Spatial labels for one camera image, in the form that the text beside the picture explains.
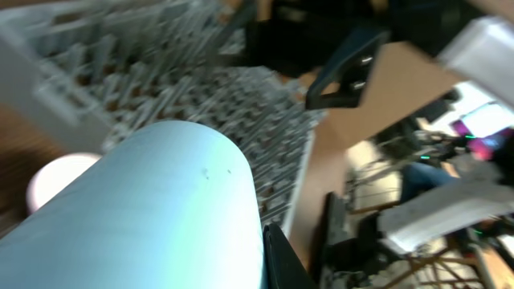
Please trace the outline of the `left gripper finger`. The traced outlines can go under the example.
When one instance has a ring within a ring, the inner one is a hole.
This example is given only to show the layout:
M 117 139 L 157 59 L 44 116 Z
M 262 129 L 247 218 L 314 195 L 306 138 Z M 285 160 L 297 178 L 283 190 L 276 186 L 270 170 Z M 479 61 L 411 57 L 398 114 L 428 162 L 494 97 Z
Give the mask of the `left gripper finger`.
M 281 228 L 272 223 L 263 229 L 267 287 L 270 289 L 317 289 Z

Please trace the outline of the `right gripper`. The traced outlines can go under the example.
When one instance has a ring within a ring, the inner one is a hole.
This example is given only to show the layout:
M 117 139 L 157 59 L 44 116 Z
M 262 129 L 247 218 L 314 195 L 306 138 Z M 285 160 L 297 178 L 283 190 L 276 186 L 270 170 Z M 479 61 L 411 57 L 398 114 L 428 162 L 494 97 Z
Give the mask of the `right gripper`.
M 375 23 L 273 18 L 245 27 L 251 66 L 298 78 L 322 67 L 305 95 L 305 108 L 357 108 L 390 33 Z

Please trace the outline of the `light blue cup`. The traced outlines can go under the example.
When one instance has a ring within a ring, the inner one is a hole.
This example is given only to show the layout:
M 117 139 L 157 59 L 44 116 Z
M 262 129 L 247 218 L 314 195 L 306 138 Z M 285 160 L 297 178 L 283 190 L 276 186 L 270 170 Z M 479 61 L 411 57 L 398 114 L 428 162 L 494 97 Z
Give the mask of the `light blue cup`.
M 249 163 L 185 121 L 138 130 L 1 241 L 3 289 L 266 285 Z

